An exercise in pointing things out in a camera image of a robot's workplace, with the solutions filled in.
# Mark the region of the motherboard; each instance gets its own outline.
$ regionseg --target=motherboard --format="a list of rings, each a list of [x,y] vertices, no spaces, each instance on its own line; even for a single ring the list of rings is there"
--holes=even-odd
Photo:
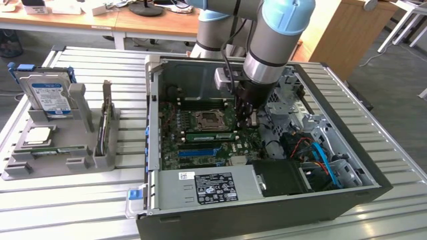
[[[161,170],[245,165],[264,157],[256,128],[236,128],[229,99],[162,102]]]

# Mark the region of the gray parts tray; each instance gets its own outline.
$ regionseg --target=gray parts tray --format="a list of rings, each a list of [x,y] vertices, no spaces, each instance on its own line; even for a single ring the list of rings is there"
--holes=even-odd
[[[18,180],[113,170],[120,109],[114,109],[114,116],[109,121],[105,156],[94,156],[100,117],[100,108],[92,109],[93,132],[86,132],[82,121],[73,120],[72,118],[54,119],[38,123],[34,123],[29,119],[5,165],[1,178],[4,180]],[[28,147],[25,144],[26,135],[34,127],[50,129],[49,139]],[[37,152],[37,148],[34,147],[42,147],[44,150]]]

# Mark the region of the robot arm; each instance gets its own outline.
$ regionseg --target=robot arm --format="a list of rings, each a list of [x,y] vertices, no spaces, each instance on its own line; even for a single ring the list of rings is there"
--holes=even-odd
[[[235,90],[236,118],[243,127],[276,86],[308,26],[315,0],[187,0],[187,3],[239,17],[251,16],[249,11],[256,13],[256,28],[243,64],[248,80],[241,81]]]

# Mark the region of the metal table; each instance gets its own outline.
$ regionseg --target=metal table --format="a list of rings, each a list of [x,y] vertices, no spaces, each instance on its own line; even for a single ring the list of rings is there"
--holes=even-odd
[[[85,99],[92,108],[102,101],[102,81],[113,82],[112,98],[121,109],[116,169],[82,175],[0,180],[2,240],[33,237],[138,239],[134,220],[125,218],[124,211],[126,190],[140,185],[144,178],[146,54],[160,53],[82,47],[49,52],[42,65],[74,67],[76,80],[85,83]],[[315,63],[305,63],[303,67],[393,189],[373,202],[357,205],[333,221],[229,239],[425,239],[427,175],[328,68]],[[10,156],[29,117],[28,108],[24,97],[0,133],[1,160]]]

